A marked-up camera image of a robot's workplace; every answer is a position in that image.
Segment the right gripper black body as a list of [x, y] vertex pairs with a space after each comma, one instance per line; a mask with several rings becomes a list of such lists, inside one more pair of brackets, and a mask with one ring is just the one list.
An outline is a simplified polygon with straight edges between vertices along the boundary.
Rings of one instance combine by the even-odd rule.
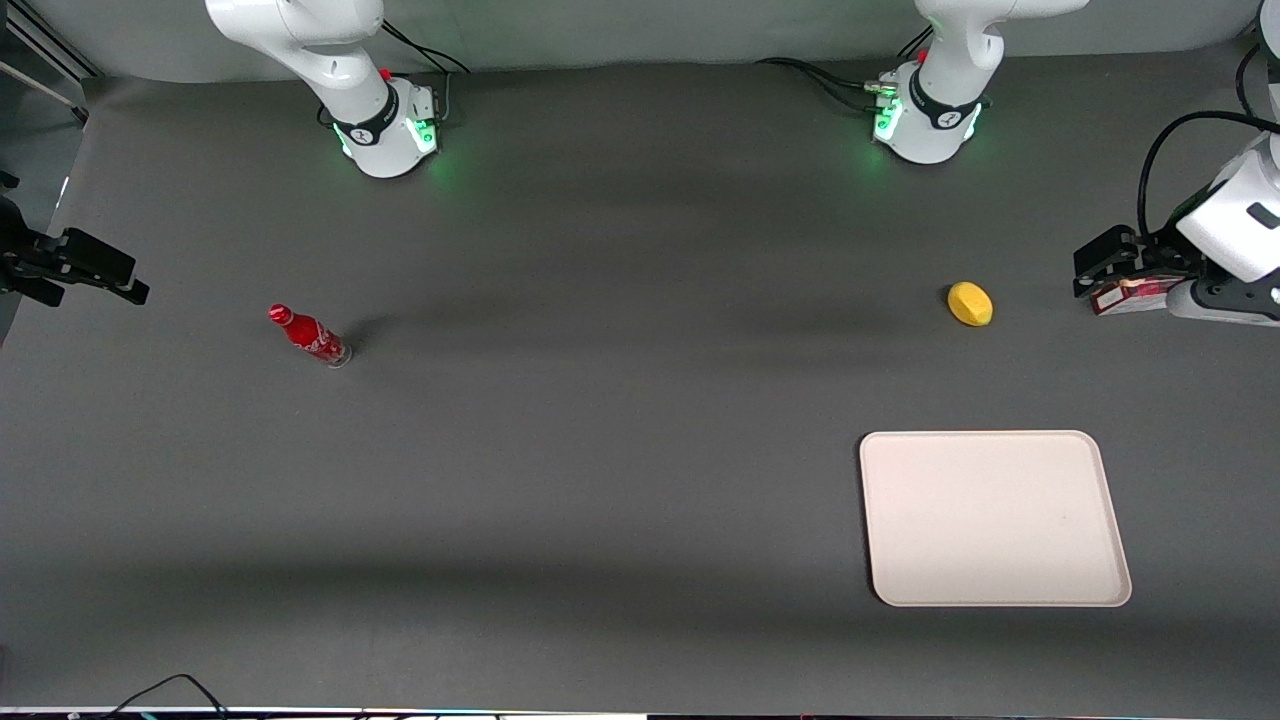
[[49, 307], [61, 305], [65, 290], [50, 281], [49, 255], [38, 247], [44, 236], [32, 231], [20, 209], [1, 196], [1, 295], [22, 296]]

